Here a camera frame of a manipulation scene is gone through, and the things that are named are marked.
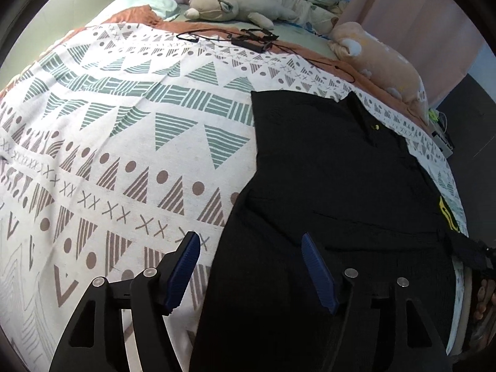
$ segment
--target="metal screw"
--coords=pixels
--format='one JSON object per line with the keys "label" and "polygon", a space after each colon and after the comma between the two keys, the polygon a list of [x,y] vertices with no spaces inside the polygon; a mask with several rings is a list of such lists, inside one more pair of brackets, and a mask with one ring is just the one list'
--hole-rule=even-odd
{"label": "metal screw", "polygon": [[105,284],[105,278],[97,277],[93,280],[93,287],[101,287]]}
{"label": "metal screw", "polygon": [[356,277],[358,277],[358,271],[355,270],[354,268],[347,268],[344,271],[344,275],[346,275],[346,277],[349,277],[349,278],[356,278]]}
{"label": "metal screw", "polygon": [[400,277],[396,280],[396,282],[398,283],[398,285],[400,287],[408,287],[410,285],[410,281],[408,281],[405,277]]}
{"label": "metal screw", "polygon": [[153,277],[155,274],[157,274],[157,269],[153,267],[149,267],[145,271],[143,271],[143,275],[145,277]]}

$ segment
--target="white pillow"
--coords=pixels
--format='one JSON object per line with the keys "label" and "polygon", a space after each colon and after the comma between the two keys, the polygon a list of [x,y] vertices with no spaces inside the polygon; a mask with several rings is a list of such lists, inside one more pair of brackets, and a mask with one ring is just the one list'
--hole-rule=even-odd
{"label": "white pillow", "polygon": [[149,5],[153,12],[164,21],[172,21],[179,15],[178,3],[174,0],[115,0],[86,26],[91,27],[93,25],[101,24],[102,22],[107,21],[113,14],[127,8],[140,7],[142,5]]}

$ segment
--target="yellow logo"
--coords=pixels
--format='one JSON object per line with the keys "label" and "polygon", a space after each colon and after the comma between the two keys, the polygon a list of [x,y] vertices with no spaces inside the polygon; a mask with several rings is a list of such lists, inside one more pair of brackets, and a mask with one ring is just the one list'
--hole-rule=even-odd
{"label": "yellow logo", "polygon": [[445,216],[446,220],[448,221],[449,228],[452,231],[460,232],[458,226],[456,225],[455,220],[451,216],[450,210],[446,206],[445,201],[443,200],[442,197],[440,197],[440,200],[439,200],[439,208],[441,209],[442,214]]}

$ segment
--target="white bedsheet with geometric pattern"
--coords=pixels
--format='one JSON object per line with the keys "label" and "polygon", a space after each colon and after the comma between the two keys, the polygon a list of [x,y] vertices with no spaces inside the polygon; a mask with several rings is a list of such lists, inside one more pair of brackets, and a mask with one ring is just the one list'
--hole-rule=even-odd
{"label": "white bedsheet with geometric pattern", "polygon": [[[31,371],[48,371],[93,278],[132,278],[194,230],[199,262],[166,318],[187,370],[223,226],[255,172],[250,91],[273,89],[335,100],[356,91],[406,137],[466,232],[437,146],[353,85],[293,54],[179,41],[142,24],[92,27],[34,63],[0,100],[0,324]],[[454,263],[456,333],[463,270]],[[124,323],[131,370],[140,370],[128,313]]]}

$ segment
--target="beige plush cat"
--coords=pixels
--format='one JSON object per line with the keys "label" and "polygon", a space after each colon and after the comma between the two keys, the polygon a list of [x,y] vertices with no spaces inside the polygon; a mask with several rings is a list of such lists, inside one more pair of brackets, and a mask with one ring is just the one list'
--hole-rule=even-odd
{"label": "beige plush cat", "polygon": [[255,25],[273,29],[272,21],[296,19],[294,11],[284,8],[276,0],[190,0],[184,16],[192,20],[250,21]]}

